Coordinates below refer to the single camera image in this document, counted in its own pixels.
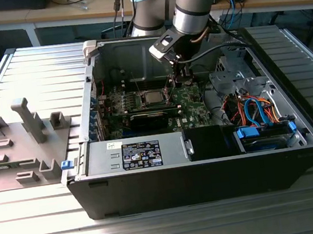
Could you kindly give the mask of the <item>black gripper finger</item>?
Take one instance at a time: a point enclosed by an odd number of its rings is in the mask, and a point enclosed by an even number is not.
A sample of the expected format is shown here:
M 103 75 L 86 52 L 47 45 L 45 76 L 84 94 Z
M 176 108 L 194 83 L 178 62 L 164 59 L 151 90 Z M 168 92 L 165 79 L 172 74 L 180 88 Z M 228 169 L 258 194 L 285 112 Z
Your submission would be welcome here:
M 175 88 L 185 88 L 193 85 L 193 71 L 190 69 L 190 63 L 181 64 L 175 62 L 172 66 L 173 72 L 173 86 Z

